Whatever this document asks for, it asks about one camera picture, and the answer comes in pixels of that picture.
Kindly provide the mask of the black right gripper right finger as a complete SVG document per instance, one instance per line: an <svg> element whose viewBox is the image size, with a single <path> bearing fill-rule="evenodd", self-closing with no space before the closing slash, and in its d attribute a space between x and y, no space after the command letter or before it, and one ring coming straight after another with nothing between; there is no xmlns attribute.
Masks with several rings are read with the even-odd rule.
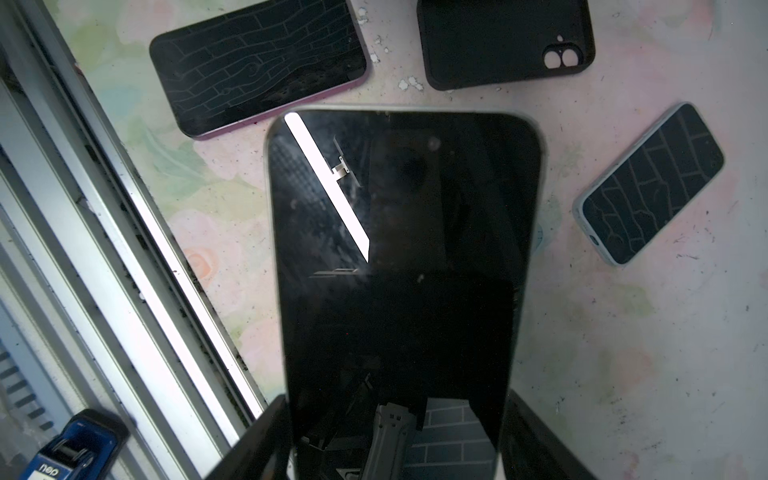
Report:
<svg viewBox="0 0 768 480"><path fill-rule="evenodd" d="M594 480L594 474L514 390L505 404L499 453L507 479Z"/></svg>

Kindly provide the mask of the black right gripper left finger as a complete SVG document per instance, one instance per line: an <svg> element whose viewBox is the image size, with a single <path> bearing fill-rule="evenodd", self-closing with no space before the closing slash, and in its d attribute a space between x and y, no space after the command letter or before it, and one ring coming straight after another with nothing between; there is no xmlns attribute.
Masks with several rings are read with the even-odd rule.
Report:
<svg viewBox="0 0 768 480"><path fill-rule="evenodd" d="M277 396L234 447L208 474L208 480L288 479L290 409Z"/></svg>

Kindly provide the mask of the white phone black screen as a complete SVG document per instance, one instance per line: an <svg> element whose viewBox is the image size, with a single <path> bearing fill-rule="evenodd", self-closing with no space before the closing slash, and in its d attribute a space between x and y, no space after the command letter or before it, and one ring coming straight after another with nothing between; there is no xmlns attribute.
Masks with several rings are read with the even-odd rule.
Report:
<svg viewBox="0 0 768 480"><path fill-rule="evenodd" d="M304 109L269 129L300 479L362 471L407 415L403 476L489 479L544 143L509 113Z"/></svg>

